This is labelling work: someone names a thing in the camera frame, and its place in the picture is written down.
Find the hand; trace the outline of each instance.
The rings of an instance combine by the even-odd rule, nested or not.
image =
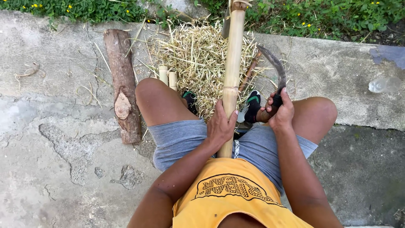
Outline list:
[[[273,129],[273,131],[285,128],[292,128],[294,105],[292,104],[291,99],[287,94],[286,88],[283,88],[283,90],[281,91],[281,99],[283,100],[283,104],[280,106],[277,113],[269,119],[269,125]]]
[[[215,105],[214,115],[207,124],[207,139],[221,148],[225,142],[232,138],[237,119],[238,110],[235,110],[228,121],[222,106],[222,99],[218,100]]]
[[[266,105],[264,107],[260,108],[260,111],[266,110],[267,112],[271,112],[272,108],[271,105],[273,104],[273,97],[276,94],[276,92],[270,94],[269,98],[267,98]]]

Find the gray shorts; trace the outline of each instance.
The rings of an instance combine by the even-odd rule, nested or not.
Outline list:
[[[155,167],[165,171],[188,152],[194,150],[207,137],[204,120],[184,120],[148,127],[156,143],[153,155]],[[297,136],[305,158],[318,147]],[[284,194],[274,132],[268,126],[253,126],[239,141],[239,158],[257,167]],[[235,142],[232,150],[234,157]]]

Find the metal blade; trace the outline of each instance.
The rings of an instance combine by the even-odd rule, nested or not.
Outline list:
[[[224,18],[224,26],[222,27],[221,35],[224,39],[228,38],[229,36],[229,28],[230,28],[230,18],[226,19],[230,15],[229,5],[225,11],[225,18]]]
[[[277,88],[276,94],[280,95],[281,90],[286,86],[286,83],[287,83],[286,71],[284,70],[283,65],[277,59],[277,57],[275,57],[269,50],[267,50],[266,48],[264,48],[260,45],[256,45],[256,47],[276,69],[277,81],[278,81],[278,88]]]

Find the person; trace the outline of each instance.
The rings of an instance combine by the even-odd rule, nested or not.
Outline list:
[[[191,92],[181,97],[153,78],[140,81],[135,92],[156,143],[155,167],[163,173],[144,195],[129,228],[342,227],[307,162],[336,120],[329,99],[291,102],[283,89],[283,105],[267,123],[234,142],[234,158],[212,158],[232,138],[237,110],[228,120],[218,100],[205,124],[190,111]],[[256,121],[261,112],[271,111],[273,96],[260,107],[260,95],[251,94],[249,110],[255,109]],[[245,118],[252,119],[248,113]],[[292,213],[280,202],[284,193]]]

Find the bamboo segment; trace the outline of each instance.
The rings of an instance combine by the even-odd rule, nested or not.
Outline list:
[[[169,72],[169,86],[177,91],[177,74],[176,72]]]
[[[230,29],[228,40],[228,53],[226,55],[225,66],[225,79],[224,89],[222,97],[222,105],[224,107],[226,116],[230,118],[233,111],[236,109],[236,101],[238,97],[238,85],[239,85],[239,70],[241,65],[242,54],[242,41],[243,41],[243,29],[245,23],[245,10],[242,7],[238,7],[232,11],[230,17]],[[226,142],[222,148],[218,151],[217,157],[229,157],[232,156],[232,143],[231,140]]]
[[[159,67],[159,80],[164,82],[167,86],[169,85],[169,81],[167,78],[167,67],[160,66]]]

